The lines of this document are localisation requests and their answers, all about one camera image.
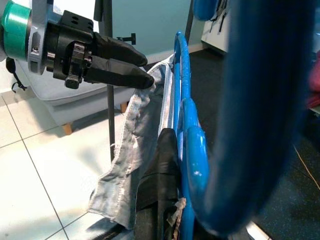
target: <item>floor tile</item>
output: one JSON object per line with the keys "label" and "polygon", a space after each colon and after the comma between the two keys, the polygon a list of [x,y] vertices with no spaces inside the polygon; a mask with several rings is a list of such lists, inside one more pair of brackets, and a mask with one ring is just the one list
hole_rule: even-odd
{"label": "floor tile", "polygon": [[104,217],[99,214],[87,213],[86,215],[80,217],[78,220],[74,221],[65,228],[65,232],[70,240],[78,239],[78,236],[85,235],[87,228],[103,219]]}
{"label": "floor tile", "polygon": [[44,104],[36,97],[21,99],[15,94],[3,95],[23,139],[56,127]]}
{"label": "floor tile", "polygon": [[0,148],[0,239],[43,240],[61,224],[22,141]]}
{"label": "floor tile", "polygon": [[[115,117],[116,141],[123,119]],[[64,226],[86,212],[98,177],[110,166],[108,132],[108,120],[103,120],[69,136],[56,127],[25,140]]]}
{"label": "floor tile", "polygon": [[54,234],[53,236],[47,238],[46,240],[68,240],[68,239],[66,237],[65,232],[61,229],[56,234]]}
{"label": "floor tile", "polygon": [[19,132],[16,128],[14,120],[12,119],[10,112],[0,96],[0,147],[8,144],[12,144],[16,141],[21,140]]}

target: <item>black pole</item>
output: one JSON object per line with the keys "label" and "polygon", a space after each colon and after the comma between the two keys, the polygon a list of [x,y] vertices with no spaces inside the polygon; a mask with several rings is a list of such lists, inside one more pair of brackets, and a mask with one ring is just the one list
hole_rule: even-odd
{"label": "black pole", "polygon": [[[108,37],[113,37],[113,23],[112,23],[112,0],[103,1],[103,21],[104,34]],[[108,118],[109,118],[109,143],[110,143],[110,157],[111,161],[115,157],[115,96],[114,86],[107,85],[107,102],[108,102]]]}
{"label": "black pole", "polygon": [[186,21],[186,27],[185,27],[185,39],[186,43],[189,45],[189,40],[190,40],[190,34],[191,34],[191,28],[192,28],[192,23],[194,21],[194,13],[193,13],[193,4],[194,0],[190,1],[190,8],[189,8],[189,14],[188,14],[188,19]]}

